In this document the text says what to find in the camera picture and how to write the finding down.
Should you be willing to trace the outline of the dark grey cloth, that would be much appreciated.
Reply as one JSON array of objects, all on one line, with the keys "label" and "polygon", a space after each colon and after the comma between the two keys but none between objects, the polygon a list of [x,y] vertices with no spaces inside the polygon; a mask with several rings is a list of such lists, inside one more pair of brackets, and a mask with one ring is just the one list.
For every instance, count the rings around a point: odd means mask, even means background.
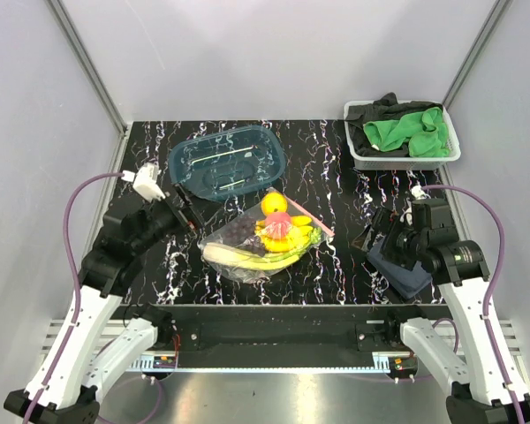
[{"label": "dark grey cloth", "polygon": [[370,121],[400,119],[408,113],[420,112],[432,107],[440,107],[443,110],[442,104],[436,102],[399,102],[394,93],[388,93],[374,102],[352,105],[344,121],[349,125],[350,136],[356,154],[363,157],[410,157],[407,155],[407,147],[389,153],[379,152],[372,148],[363,132],[363,125]]}]

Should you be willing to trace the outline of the green white fake leek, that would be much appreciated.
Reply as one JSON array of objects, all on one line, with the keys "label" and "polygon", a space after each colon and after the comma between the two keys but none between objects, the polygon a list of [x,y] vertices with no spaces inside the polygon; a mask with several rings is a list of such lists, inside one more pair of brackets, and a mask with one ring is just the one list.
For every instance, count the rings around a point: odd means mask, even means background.
[{"label": "green white fake leek", "polygon": [[268,253],[263,256],[220,243],[207,243],[202,249],[202,257],[208,262],[234,269],[273,271],[291,266],[310,247],[319,244],[321,240],[322,233],[313,230],[301,238],[291,250],[281,253]]}]

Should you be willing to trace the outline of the white plastic basket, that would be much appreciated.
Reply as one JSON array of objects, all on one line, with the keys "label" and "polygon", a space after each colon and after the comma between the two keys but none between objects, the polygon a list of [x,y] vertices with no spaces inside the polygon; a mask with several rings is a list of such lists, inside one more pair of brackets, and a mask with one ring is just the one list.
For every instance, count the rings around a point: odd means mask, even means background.
[{"label": "white plastic basket", "polygon": [[461,156],[446,108],[431,101],[377,101],[344,105],[344,129],[358,170],[437,170]]}]

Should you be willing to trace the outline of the aluminium rail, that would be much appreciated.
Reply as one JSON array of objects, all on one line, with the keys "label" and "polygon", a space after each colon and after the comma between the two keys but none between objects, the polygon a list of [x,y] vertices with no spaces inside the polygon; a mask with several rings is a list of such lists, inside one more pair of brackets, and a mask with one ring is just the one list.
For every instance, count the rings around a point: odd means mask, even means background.
[{"label": "aluminium rail", "polygon": [[57,371],[90,365],[109,354],[124,368],[151,373],[265,372],[316,369],[333,373],[388,373],[396,357],[427,357],[434,348],[454,354],[453,329],[433,329],[440,311],[341,307],[155,308],[127,323],[52,323],[43,350]]}]

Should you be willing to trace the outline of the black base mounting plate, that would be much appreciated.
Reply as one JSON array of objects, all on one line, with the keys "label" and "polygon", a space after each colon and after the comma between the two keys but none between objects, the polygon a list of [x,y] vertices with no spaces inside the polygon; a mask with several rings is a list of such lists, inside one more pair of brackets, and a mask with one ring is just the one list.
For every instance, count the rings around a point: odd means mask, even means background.
[{"label": "black base mounting plate", "polygon": [[384,339],[392,318],[450,317],[444,305],[163,306],[180,337],[184,372],[351,372],[375,352],[403,352]]}]

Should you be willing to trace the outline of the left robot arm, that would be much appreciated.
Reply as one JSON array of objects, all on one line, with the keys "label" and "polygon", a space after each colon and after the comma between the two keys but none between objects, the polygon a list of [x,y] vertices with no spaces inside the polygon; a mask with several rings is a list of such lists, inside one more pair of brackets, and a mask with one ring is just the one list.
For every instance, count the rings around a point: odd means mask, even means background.
[{"label": "left robot arm", "polygon": [[75,264],[72,303],[46,359],[30,383],[10,392],[4,409],[25,423],[94,423],[121,375],[141,354],[178,345],[171,313],[139,308],[127,327],[104,348],[96,344],[142,269],[144,254],[170,235],[197,231],[203,219],[181,184],[167,193],[148,191],[107,211],[92,249]]}]

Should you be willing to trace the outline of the clear zip top bag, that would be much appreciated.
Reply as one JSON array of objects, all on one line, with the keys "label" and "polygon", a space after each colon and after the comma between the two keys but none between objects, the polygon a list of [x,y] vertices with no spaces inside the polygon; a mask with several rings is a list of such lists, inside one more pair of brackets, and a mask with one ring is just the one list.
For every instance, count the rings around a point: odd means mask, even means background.
[{"label": "clear zip top bag", "polygon": [[261,202],[204,238],[202,259],[233,282],[253,284],[289,268],[334,231],[285,194],[270,188]]}]

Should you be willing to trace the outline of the folded blue cloth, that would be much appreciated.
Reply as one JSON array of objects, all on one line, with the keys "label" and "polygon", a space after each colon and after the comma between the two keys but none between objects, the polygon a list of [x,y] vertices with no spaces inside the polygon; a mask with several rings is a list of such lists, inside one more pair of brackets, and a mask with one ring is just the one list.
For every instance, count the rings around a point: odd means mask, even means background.
[{"label": "folded blue cloth", "polygon": [[402,298],[411,299],[432,283],[432,276],[419,262],[415,264],[413,270],[401,268],[383,259],[380,246],[375,245],[367,253],[367,260]]}]

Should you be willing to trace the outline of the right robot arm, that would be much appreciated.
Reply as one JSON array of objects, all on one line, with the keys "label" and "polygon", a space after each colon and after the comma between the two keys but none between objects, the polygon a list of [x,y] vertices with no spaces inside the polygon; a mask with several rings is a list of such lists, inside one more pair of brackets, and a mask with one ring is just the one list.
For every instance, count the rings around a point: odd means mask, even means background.
[{"label": "right robot arm", "polygon": [[368,252],[384,237],[382,258],[405,271],[415,265],[432,276],[450,310],[463,349],[459,357],[417,306],[390,313],[383,339],[407,348],[426,366],[446,394],[452,423],[530,423],[530,391],[504,340],[487,296],[489,270],[481,248],[458,235],[446,201],[414,201],[410,217],[379,208],[360,235]]}]

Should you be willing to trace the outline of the red fake peach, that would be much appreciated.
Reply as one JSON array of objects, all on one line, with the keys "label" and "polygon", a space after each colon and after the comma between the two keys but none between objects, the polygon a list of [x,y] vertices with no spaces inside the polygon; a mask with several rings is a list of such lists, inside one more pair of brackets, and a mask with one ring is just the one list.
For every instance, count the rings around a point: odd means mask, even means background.
[{"label": "red fake peach", "polygon": [[292,218],[286,212],[274,212],[264,221],[264,232],[271,239],[284,239],[292,228]]}]

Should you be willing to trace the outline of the yellow fake banana bunch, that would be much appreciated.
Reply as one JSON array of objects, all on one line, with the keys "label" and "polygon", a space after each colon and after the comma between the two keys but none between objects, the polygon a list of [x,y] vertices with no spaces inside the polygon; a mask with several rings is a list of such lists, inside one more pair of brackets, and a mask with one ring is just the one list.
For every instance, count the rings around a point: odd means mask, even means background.
[{"label": "yellow fake banana bunch", "polygon": [[322,238],[322,230],[313,225],[310,216],[291,216],[292,228],[282,239],[269,238],[264,232],[264,221],[257,221],[255,234],[270,253],[288,253],[293,250],[308,248]]}]

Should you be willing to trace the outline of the purple fake grapes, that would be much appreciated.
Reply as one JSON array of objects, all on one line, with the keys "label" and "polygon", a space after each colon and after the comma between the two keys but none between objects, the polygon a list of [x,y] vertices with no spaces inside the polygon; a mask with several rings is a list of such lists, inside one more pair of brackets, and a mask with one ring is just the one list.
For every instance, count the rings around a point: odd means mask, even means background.
[{"label": "purple fake grapes", "polygon": [[255,219],[248,214],[241,215],[221,229],[222,241],[227,246],[262,257],[267,253],[267,249],[261,238],[255,234],[255,228]]}]

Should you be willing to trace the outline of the green cloth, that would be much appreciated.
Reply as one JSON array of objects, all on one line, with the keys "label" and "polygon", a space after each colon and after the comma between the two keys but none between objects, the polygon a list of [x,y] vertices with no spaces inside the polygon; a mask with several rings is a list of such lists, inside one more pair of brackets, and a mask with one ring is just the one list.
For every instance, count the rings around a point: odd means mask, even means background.
[{"label": "green cloth", "polygon": [[440,107],[403,115],[400,119],[370,121],[363,125],[372,148],[379,152],[396,152],[407,147],[414,158],[443,158],[450,155],[449,129]]}]

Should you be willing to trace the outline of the blue plastic container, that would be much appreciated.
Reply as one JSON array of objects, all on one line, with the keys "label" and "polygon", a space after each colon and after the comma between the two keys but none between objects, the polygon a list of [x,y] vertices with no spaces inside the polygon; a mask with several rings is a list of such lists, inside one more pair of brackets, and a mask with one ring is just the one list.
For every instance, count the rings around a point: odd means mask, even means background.
[{"label": "blue plastic container", "polygon": [[170,179],[207,201],[272,186],[286,166],[284,150],[268,128],[248,125],[186,140],[168,159]]}]

